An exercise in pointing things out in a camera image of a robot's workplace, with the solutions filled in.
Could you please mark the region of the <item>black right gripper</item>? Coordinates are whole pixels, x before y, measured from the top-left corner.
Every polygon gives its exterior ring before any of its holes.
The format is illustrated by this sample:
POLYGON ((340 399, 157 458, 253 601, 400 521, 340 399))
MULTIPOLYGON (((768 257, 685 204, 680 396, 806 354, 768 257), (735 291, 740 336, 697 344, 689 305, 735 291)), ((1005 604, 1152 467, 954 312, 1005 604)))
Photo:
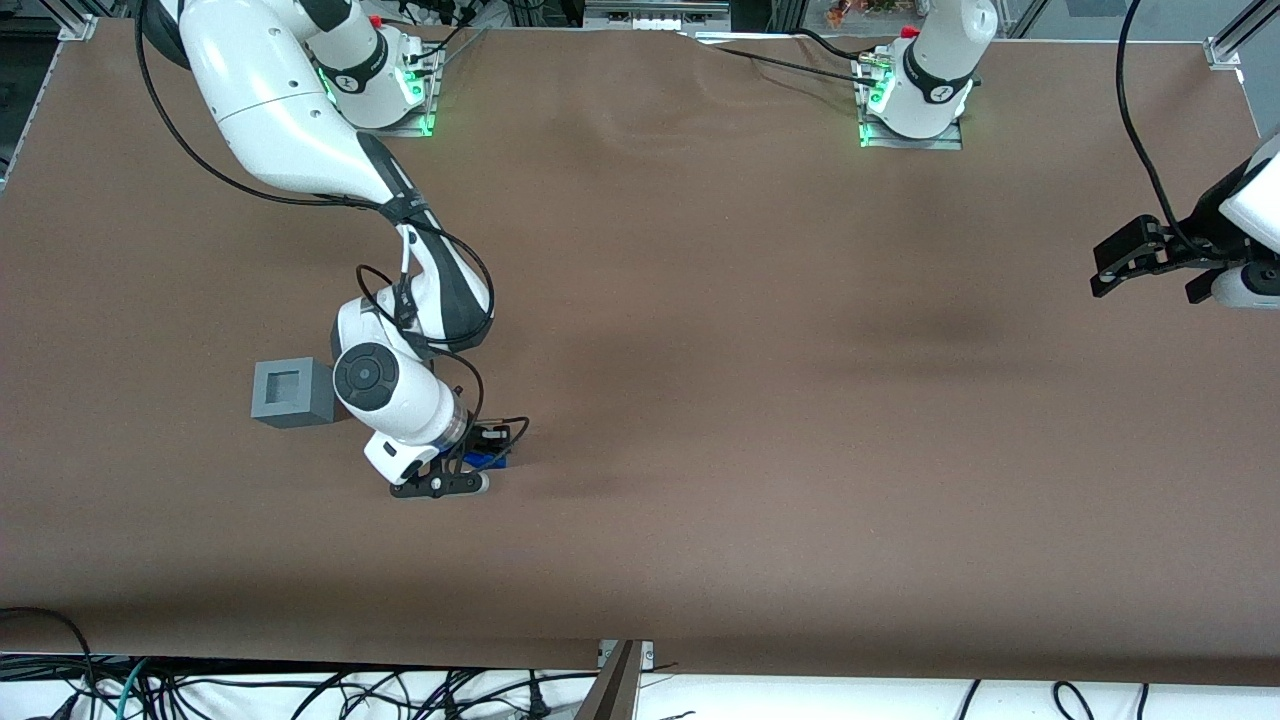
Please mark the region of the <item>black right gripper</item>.
POLYGON ((428 477, 412 477, 390 486, 393 498, 453 498, 483 495, 490 487, 484 471, 467 471, 465 456, 471 448, 502 448, 512 437, 511 424, 476 424, 470 441, 461 439, 442 450, 428 464, 428 477))

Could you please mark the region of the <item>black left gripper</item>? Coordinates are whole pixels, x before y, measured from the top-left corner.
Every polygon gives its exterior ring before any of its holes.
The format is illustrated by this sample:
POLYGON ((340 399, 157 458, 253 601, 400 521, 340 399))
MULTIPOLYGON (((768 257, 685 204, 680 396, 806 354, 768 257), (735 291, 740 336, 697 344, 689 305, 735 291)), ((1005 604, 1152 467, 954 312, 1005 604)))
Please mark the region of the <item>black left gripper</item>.
POLYGON ((1222 202, 1242 186, 1247 173, 1247 165, 1234 168, 1206 190, 1181 220, 1175 219, 1169 196, 1160 190, 1161 209, 1167 220, 1166 236, 1156 217, 1139 215, 1097 243, 1092 249, 1096 266, 1091 277, 1092 296, 1102 299, 1125 281, 1161 274, 1167 269, 1213 268, 1185 284, 1187 301, 1193 305, 1210 300, 1219 305, 1247 305, 1243 263, 1254 258, 1254 249, 1245 232, 1220 210, 1222 202))

